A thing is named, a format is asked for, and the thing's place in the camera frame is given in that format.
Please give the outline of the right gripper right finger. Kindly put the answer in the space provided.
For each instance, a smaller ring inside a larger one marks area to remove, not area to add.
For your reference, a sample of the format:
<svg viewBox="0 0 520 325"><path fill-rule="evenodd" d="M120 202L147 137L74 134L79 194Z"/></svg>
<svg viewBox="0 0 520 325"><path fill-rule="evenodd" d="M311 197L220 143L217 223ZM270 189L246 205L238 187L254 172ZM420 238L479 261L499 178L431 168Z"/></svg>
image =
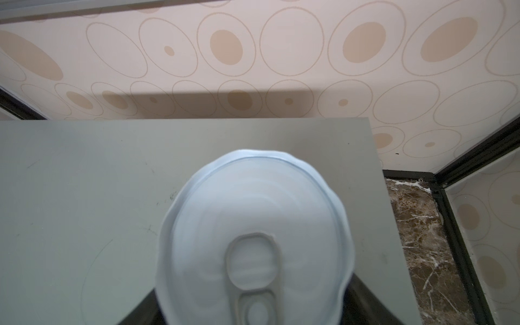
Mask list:
<svg viewBox="0 0 520 325"><path fill-rule="evenodd" d="M403 322L353 274L343 298L343 325L347 324L403 325Z"/></svg>

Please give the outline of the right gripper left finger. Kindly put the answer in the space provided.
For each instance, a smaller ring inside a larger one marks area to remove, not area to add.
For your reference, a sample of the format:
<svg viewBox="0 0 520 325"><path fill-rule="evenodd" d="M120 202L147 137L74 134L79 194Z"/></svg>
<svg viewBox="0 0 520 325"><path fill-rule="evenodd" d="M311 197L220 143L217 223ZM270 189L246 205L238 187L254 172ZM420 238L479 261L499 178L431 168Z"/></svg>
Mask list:
<svg viewBox="0 0 520 325"><path fill-rule="evenodd" d="M157 301L155 290L152 290L137 307L119 322L119 325L160 325L162 323L163 315Z"/></svg>

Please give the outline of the pink can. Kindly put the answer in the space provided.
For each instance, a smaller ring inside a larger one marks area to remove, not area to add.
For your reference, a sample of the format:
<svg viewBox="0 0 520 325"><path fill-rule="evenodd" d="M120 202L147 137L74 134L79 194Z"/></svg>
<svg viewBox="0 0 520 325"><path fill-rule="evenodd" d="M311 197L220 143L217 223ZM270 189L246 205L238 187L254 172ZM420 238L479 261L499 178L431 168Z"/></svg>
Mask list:
<svg viewBox="0 0 520 325"><path fill-rule="evenodd" d="M168 324L338 324L354 264L345 207L313 166L236 150L165 215L155 293Z"/></svg>

